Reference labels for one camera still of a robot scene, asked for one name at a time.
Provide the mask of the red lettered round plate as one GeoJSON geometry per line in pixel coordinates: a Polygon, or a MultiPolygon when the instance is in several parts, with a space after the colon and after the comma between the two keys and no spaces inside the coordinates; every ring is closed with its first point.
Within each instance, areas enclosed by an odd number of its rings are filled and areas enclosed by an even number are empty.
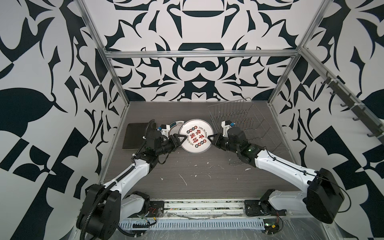
{"type": "Polygon", "coordinates": [[[181,147],[191,154],[204,153],[211,147],[208,136],[213,134],[213,128],[208,122],[199,119],[187,121],[179,130],[179,135],[186,136],[181,147]]]}

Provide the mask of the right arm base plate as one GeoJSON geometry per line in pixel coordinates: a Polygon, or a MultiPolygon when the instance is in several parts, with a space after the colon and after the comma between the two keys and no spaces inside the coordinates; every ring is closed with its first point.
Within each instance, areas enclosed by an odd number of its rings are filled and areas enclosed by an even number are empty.
{"type": "Polygon", "coordinates": [[[248,217],[286,216],[287,210],[276,210],[268,201],[245,200],[245,214],[248,217]]]}

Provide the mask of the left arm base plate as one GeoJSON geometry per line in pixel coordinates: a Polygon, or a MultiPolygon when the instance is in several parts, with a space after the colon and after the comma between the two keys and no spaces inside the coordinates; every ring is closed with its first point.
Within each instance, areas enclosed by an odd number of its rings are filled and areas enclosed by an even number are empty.
{"type": "Polygon", "coordinates": [[[164,201],[150,201],[145,203],[142,210],[136,215],[139,217],[160,217],[164,213],[165,202],[164,201]]]}

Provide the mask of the dark square plate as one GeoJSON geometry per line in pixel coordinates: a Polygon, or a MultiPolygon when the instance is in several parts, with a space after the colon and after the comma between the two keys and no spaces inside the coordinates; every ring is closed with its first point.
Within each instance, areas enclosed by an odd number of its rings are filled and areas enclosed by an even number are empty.
{"type": "Polygon", "coordinates": [[[144,142],[143,136],[147,123],[130,123],[127,125],[123,146],[124,150],[137,150],[144,142]]]}

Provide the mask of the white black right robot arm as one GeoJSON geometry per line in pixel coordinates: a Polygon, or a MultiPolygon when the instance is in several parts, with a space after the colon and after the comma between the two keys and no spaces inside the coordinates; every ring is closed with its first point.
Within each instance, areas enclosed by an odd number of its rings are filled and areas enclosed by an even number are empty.
{"type": "Polygon", "coordinates": [[[324,168],[316,171],[282,159],[267,147],[250,143],[238,127],[228,127],[208,139],[215,147],[235,153],[243,163],[272,173],[299,189],[286,194],[272,191],[267,201],[274,210],[307,211],[326,224],[333,223],[341,212],[341,205],[348,195],[330,171],[324,168]]]}

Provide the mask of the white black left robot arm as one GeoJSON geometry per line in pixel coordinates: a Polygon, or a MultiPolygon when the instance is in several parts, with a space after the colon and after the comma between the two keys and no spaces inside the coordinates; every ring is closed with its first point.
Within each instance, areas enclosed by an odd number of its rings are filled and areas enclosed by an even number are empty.
{"type": "Polygon", "coordinates": [[[154,169],[160,155],[174,152],[187,138],[180,134],[166,137],[158,129],[146,130],[143,143],[131,158],[132,163],[111,181],[94,184],[87,191],[76,223],[79,238],[91,236],[93,240],[108,240],[115,231],[137,237],[140,232],[125,231],[120,224],[132,215],[146,215],[150,197],[138,191],[129,194],[129,191],[154,169]]]}

